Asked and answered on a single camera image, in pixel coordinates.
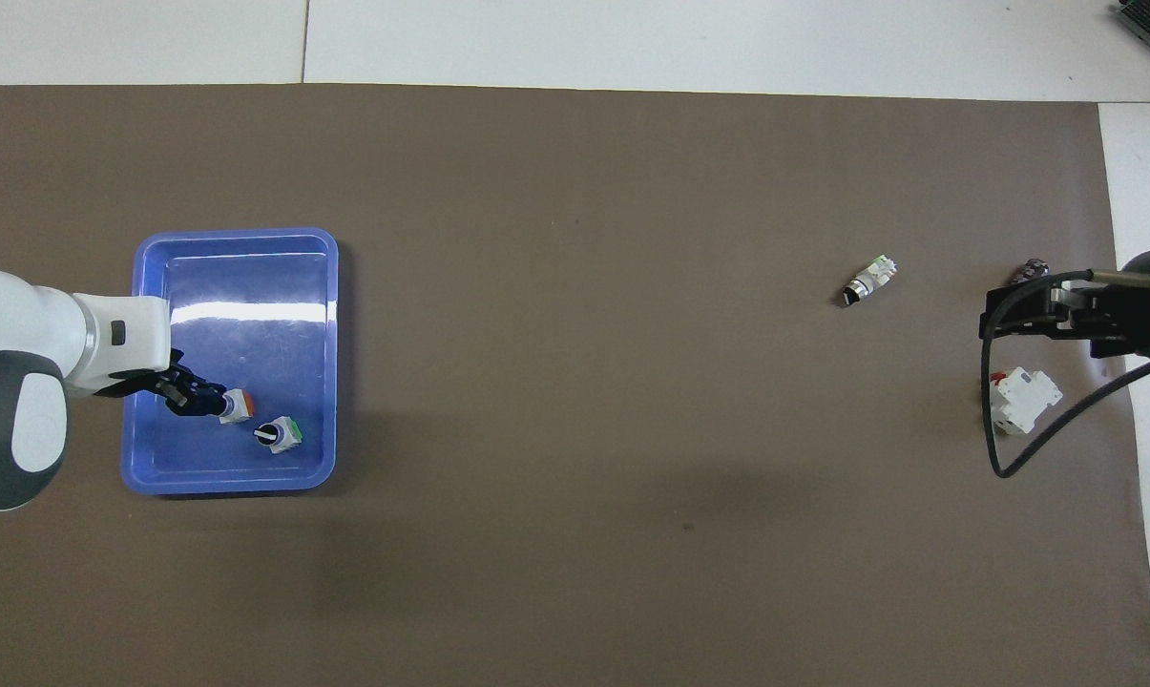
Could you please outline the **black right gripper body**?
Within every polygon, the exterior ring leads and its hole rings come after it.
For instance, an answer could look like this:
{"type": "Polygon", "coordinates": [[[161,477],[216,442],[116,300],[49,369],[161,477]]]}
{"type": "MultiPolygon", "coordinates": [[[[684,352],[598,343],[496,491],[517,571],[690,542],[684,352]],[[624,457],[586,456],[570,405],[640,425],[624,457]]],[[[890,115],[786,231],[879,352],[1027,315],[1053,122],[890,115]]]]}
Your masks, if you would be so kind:
{"type": "MultiPolygon", "coordinates": [[[[1133,257],[1121,270],[1150,275],[1150,251],[1133,257]]],[[[1099,310],[1113,326],[1110,339],[1099,344],[1101,358],[1150,358],[1150,288],[1107,285],[1101,291],[1099,310]]]]}

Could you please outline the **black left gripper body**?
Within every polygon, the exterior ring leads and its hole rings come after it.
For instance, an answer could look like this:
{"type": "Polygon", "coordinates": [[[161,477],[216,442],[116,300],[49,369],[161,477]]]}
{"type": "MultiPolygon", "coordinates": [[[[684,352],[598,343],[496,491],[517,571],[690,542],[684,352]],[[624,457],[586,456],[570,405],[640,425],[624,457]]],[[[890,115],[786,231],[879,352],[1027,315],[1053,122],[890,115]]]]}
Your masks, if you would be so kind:
{"type": "Polygon", "coordinates": [[[112,373],[112,382],[105,383],[98,397],[128,397],[139,391],[156,394],[168,400],[187,400],[187,384],[183,382],[181,349],[170,349],[169,364],[163,371],[117,371],[112,373]]]}

